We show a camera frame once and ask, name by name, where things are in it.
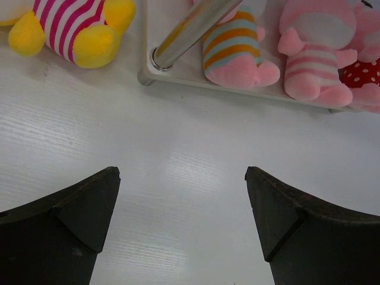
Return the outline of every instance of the tabletop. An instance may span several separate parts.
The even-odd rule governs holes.
[[[160,82],[143,87],[137,4],[116,59],[94,70],[48,48],[22,58],[0,29],[0,211],[119,167],[91,285],[273,284],[244,181],[248,166],[380,215],[379,116]]]

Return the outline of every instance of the white shelf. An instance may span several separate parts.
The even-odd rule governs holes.
[[[153,80],[167,81],[190,86],[229,91],[266,99],[287,101],[290,103],[309,105],[296,101],[289,97],[283,88],[283,74],[286,57],[281,55],[276,47],[280,37],[278,22],[283,10],[284,0],[268,0],[265,13],[258,21],[266,29],[267,35],[262,43],[263,57],[277,64],[281,69],[280,80],[271,86],[253,88],[252,90],[238,90],[224,88],[208,81],[202,69],[202,46],[198,42],[179,58],[174,66],[161,72],[150,63],[150,53],[157,47],[175,27],[175,25],[186,15],[191,8],[190,0],[144,0],[144,60],[143,72],[145,76]],[[349,107],[335,109],[339,111],[357,112]]]

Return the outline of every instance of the yellow stuffed animal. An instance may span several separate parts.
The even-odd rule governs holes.
[[[135,17],[133,0],[0,0],[0,26],[13,26],[9,45],[38,54],[44,43],[83,68],[108,64]]]

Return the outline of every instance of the silver pole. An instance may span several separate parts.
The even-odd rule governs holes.
[[[191,48],[214,25],[236,8],[242,0],[200,0],[195,4],[166,39],[152,51],[151,63],[158,70],[168,70],[174,62]],[[142,85],[150,85],[141,70]]]

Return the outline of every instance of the plush toy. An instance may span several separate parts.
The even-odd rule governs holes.
[[[326,107],[352,102],[338,69],[357,59],[353,49],[340,50],[356,31],[353,8],[360,0],[287,0],[280,18],[278,51],[287,55],[284,87],[296,100]]]
[[[135,16],[133,0],[0,0],[0,26],[13,26],[9,45],[38,54],[44,43],[83,68],[108,64]]]
[[[354,8],[357,29],[348,47],[357,50],[358,61],[344,69],[341,80],[353,93],[352,108],[380,113],[380,12],[370,7]]]
[[[265,30],[256,25],[255,17],[264,12],[267,1],[251,4],[238,7],[203,37],[205,76],[220,86],[250,89],[274,84],[280,78],[279,68],[263,59],[260,51]]]

